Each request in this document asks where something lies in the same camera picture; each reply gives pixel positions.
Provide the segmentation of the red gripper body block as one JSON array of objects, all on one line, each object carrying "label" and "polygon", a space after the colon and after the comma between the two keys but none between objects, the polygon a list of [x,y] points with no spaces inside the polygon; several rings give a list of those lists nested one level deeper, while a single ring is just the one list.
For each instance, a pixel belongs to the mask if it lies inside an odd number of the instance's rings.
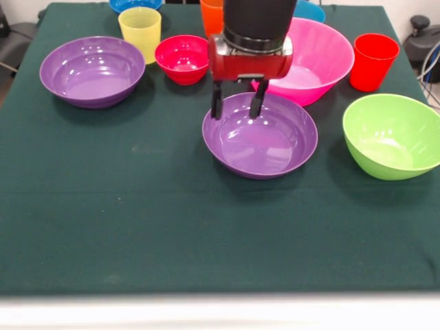
[{"label": "red gripper body block", "polygon": [[292,40],[286,37],[280,50],[271,54],[243,52],[227,44],[223,35],[208,39],[208,58],[213,80],[279,79],[287,75],[293,60]]}]

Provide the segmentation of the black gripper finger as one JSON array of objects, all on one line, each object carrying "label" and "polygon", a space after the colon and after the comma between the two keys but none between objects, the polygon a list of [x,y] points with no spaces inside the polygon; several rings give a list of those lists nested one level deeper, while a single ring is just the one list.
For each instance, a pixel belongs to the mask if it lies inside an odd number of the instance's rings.
[{"label": "black gripper finger", "polygon": [[210,115],[215,120],[221,119],[223,111],[222,83],[221,80],[215,80],[213,84]]},{"label": "black gripper finger", "polygon": [[251,105],[250,105],[249,117],[251,119],[255,119],[260,116],[261,107],[262,107],[265,93],[267,91],[268,86],[269,86],[268,80],[261,80],[259,82],[258,88],[252,98]]}]

